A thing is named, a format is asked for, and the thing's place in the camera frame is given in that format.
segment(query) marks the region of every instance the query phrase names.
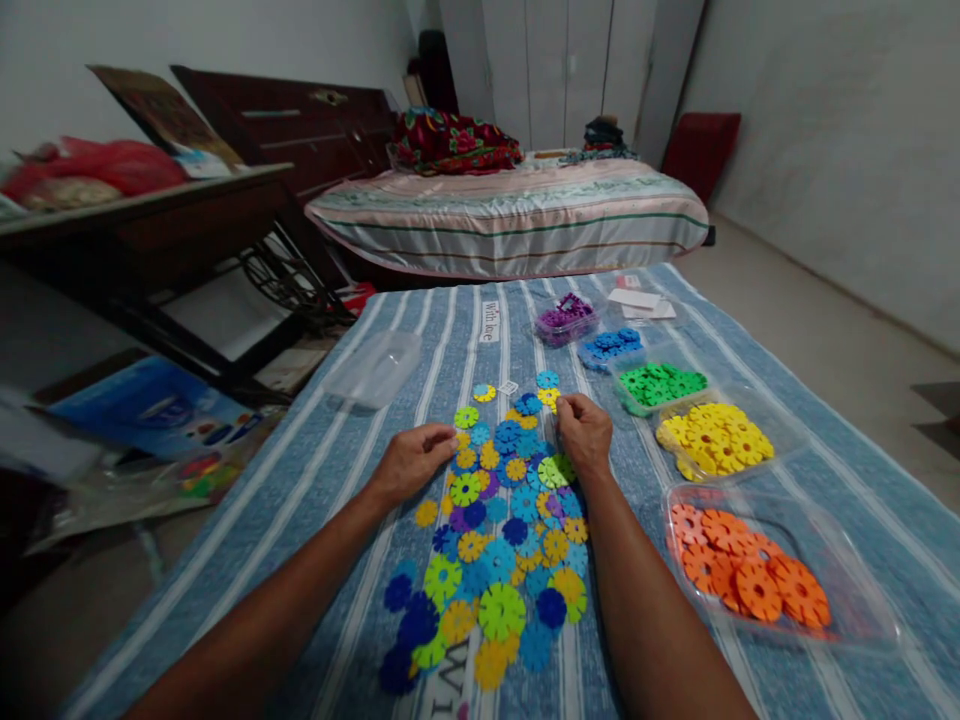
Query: hand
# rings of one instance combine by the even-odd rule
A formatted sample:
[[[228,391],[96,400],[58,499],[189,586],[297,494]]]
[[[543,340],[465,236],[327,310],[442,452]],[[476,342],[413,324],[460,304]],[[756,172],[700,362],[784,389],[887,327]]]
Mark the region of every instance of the hand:
[[[564,395],[557,400],[557,426],[579,478],[609,469],[613,422],[603,408],[586,395]]]
[[[390,440],[367,489],[389,508],[409,500],[457,452],[456,428],[429,423],[397,433]]]

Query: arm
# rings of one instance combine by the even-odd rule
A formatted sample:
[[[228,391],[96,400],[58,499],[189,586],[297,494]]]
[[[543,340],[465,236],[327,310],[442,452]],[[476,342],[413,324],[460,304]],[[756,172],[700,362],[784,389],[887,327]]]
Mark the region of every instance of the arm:
[[[170,668],[127,718],[260,717],[374,531],[453,457],[455,430],[400,433],[370,481]]]
[[[600,612],[628,714],[755,717],[610,472],[610,416],[583,395],[558,400],[557,416],[590,512]]]

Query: wooden headboard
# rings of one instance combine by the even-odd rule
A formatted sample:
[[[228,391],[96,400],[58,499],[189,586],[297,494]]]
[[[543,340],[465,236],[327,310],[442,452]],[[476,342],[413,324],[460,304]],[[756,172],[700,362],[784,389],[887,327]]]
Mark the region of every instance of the wooden headboard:
[[[248,165],[292,162],[284,229],[320,277],[340,287],[322,233],[303,206],[342,180],[390,168],[396,113],[382,90],[191,70],[171,65],[207,122]]]

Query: wardrobe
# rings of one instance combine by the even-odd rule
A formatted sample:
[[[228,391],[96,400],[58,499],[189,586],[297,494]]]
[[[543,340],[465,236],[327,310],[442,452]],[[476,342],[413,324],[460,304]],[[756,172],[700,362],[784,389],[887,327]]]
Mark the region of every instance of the wardrobe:
[[[531,150],[582,146],[586,123],[616,115],[627,145],[658,167],[703,5],[440,0],[460,112]]]

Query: cardboard box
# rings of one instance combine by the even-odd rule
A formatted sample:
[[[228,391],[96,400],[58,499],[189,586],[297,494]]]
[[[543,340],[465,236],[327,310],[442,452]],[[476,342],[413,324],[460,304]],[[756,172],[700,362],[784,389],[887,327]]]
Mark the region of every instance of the cardboard box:
[[[178,365],[139,350],[35,397],[45,412],[81,430],[167,460],[225,448],[263,419]]]

